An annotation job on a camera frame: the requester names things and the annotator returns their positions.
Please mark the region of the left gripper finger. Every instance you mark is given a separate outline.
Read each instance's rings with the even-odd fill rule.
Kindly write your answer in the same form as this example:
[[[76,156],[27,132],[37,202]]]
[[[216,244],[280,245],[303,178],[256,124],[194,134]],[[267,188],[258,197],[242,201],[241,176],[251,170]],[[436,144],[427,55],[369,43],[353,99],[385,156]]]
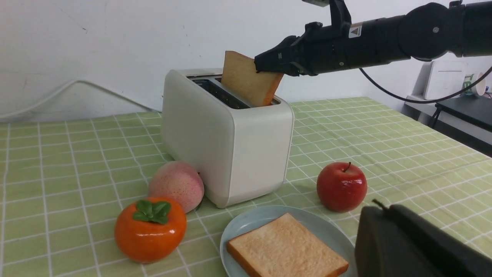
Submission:
[[[361,210],[355,244],[360,277],[490,277],[491,259],[407,207]]]

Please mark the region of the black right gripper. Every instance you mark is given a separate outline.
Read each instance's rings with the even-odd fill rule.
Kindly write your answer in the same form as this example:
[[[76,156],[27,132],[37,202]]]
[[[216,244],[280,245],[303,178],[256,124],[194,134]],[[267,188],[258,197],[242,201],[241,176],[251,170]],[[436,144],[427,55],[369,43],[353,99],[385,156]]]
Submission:
[[[328,6],[331,25],[308,23],[302,36],[285,37],[278,45],[256,55],[257,73],[315,76],[410,59],[398,39],[403,16],[352,23],[343,0],[310,0],[309,4]]]

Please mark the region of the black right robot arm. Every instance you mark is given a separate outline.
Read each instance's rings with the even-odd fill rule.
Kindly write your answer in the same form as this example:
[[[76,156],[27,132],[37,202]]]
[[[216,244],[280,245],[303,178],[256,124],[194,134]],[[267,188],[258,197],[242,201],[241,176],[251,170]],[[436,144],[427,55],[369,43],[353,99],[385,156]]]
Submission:
[[[354,70],[415,58],[432,61],[446,53],[457,57],[491,55],[491,1],[463,5],[436,2],[408,14],[352,23],[343,0],[313,0],[329,6],[331,25],[305,25],[254,58],[257,72],[292,77]]]

